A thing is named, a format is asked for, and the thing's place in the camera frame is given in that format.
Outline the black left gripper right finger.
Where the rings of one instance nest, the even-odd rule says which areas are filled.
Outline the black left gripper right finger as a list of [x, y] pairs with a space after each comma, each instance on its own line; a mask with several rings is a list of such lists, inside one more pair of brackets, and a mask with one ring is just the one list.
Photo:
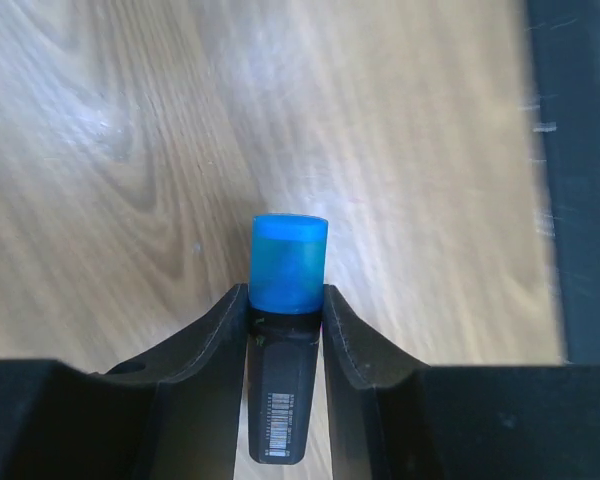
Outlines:
[[430, 366], [325, 289], [337, 479], [600, 479], [600, 366]]

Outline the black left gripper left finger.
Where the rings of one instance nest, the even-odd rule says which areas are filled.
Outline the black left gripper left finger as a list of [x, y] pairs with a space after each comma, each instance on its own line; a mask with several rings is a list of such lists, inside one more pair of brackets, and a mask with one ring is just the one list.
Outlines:
[[0, 360], [0, 479], [229, 479], [247, 289], [110, 371]]

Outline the black highlighter blue cap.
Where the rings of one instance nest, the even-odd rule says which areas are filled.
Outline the black highlighter blue cap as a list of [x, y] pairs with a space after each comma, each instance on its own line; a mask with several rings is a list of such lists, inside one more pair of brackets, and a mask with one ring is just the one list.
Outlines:
[[320, 342], [328, 223], [254, 218], [248, 282], [249, 454], [294, 465], [306, 451]]

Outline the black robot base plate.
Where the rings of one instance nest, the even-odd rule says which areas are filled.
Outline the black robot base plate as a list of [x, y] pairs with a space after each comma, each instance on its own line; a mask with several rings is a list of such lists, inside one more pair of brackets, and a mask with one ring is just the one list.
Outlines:
[[600, 1], [529, 1], [569, 362], [600, 365]]

